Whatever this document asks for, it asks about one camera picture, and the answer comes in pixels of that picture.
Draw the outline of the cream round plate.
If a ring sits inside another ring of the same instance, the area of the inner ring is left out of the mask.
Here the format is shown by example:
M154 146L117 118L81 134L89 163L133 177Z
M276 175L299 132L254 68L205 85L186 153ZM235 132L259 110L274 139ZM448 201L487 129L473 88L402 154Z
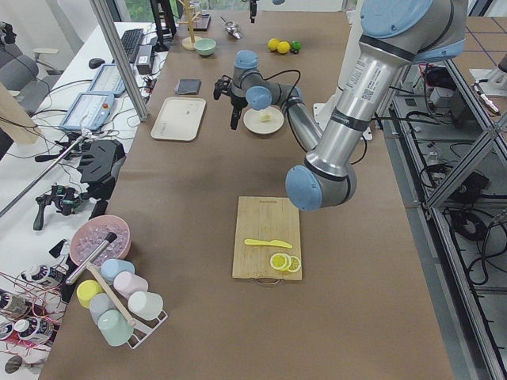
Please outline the cream round plate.
M271 114L272 119L269 122L261 122L260 114L263 112L269 112ZM243 123L246 128L254 134L270 135L282 128L284 124L284 116L279 109L272 106L261 111L249 109L243 116Z

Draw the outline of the cream rabbit tray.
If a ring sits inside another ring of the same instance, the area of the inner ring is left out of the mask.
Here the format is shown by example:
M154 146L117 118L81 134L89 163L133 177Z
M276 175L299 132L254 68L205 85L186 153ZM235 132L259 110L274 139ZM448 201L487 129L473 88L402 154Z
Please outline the cream rabbit tray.
M151 138L191 142L197 137L206 100L194 97L167 97L151 129Z

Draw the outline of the yellow lemon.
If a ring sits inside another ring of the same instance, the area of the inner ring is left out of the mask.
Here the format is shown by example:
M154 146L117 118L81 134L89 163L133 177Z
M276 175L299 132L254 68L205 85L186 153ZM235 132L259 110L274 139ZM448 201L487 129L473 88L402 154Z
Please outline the yellow lemon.
M292 46L289 42L279 41L276 46L276 51L281 55L285 55L290 52L291 48L292 48Z
M267 43L268 49L270 51L276 51L279 43L280 41L277 38L270 39Z

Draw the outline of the wooden cup tree stand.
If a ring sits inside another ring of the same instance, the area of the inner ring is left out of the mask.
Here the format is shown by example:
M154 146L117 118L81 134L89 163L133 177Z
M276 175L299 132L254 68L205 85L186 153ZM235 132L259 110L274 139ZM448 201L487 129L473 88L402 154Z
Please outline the wooden cup tree stand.
M183 9L183 18L179 20L178 24L181 28L186 27L189 35L181 42L182 47L188 51L195 50L195 44L201 37L195 35L194 22L201 19L200 6L191 5L189 0L178 0Z

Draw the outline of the black keyboard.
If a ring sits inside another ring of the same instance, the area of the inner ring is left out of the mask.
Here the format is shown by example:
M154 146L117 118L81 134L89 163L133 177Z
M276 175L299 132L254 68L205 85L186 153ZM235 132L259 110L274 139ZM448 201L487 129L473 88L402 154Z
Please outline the black keyboard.
M142 28L134 28L125 31L120 38L129 63L134 63L143 42L144 31Z

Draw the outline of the yellow plastic knife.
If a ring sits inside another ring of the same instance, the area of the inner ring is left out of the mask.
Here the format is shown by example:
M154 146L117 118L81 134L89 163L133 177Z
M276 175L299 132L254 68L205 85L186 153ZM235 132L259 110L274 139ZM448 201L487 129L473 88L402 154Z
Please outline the yellow plastic knife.
M244 240L245 245L252 245L252 246L271 246L271 247L279 247L279 248L286 248L286 249L292 249L293 245L286 242L281 241L277 239L273 239L270 241L266 240L260 240L260 239L253 239L253 238L246 238Z

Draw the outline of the black computer mouse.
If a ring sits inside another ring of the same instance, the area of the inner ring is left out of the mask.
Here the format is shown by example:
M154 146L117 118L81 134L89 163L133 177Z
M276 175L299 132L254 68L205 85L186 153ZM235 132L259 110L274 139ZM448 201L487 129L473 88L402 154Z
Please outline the black computer mouse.
M88 62L88 67L92 70L94 69L97 69L98 67L100 67L101 65L103 65L105 63L105 61L101 58L92 58L89 62Z

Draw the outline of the lemon slices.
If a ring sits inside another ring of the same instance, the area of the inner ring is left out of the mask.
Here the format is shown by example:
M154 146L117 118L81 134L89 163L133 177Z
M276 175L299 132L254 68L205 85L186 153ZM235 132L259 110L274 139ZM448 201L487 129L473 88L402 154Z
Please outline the lemon slices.
M269 258L269 264L272 269L280 272L297 273L302 268L301 260L287 253L274 253Z

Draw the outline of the pink bowl with ice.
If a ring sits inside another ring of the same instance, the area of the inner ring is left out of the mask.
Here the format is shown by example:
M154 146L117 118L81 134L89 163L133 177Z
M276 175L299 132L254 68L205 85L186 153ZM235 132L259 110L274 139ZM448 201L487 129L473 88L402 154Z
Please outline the pink bowl with ice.
M70 257L81 264L110 233L116 239L93 261L100 267L108 259L124 259L131 246L131 234L128 224L115 215L101 215L92 218L81 226L71 239Z

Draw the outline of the light blue cup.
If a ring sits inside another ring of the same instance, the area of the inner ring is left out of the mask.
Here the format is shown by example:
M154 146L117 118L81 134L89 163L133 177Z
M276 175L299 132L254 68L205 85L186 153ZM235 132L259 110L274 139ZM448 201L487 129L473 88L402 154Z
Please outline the light blue cup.
M108 259L100 268L101 276L109 285L113 284L114 279L121 272L135 273L135 265L127 260Z

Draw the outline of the pink cup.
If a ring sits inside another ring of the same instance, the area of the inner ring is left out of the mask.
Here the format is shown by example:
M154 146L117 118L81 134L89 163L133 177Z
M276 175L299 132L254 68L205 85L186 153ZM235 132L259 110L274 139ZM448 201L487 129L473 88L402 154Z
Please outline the pink cup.
M129 299L137 291L148 291L148 282L135 273L123 271L113 280L114 289L124 298Z

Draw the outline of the yellow cup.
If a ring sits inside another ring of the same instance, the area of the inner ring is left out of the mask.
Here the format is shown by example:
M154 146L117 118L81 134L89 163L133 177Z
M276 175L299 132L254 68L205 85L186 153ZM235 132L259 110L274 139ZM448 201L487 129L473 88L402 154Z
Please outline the yellow cup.
M89 309L90 302L96 295L103 293L104 290L98 281L88 279L81 282L77 287L77 297L80 305Z

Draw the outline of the grey cup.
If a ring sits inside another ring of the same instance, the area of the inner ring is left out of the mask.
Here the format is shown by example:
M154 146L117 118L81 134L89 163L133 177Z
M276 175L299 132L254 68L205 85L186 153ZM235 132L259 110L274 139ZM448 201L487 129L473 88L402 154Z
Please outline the grey cup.
M98 325L100 316L109 310L115 309L114 302L106 293L96 294L90 300L89 311L95 325Z

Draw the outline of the mint green cup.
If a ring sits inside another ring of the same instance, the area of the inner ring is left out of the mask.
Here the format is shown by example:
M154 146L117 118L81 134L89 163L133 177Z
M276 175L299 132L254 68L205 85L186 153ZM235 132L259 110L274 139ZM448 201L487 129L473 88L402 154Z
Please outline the mint green cup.
M97 326L106 342L113 347L127 343L134 332L134 328L118 310L104 312L99 317Z

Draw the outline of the aluminium frame post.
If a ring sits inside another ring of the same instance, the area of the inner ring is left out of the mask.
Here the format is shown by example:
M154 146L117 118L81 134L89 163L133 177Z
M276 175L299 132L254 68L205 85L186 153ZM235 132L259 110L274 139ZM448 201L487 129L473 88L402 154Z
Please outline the aluminium frame post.
M148 117L147 106L140 94L139 87L132 73L128 57L124 51L123 44L116 30L115 23L109 11L106 1L90 0L92 11L97 18L97 22L104 35L105 41L109 47L112 57L115 60L116 67L120 72L120 76L125 84L128 96L134 106L134 109L141 122Z

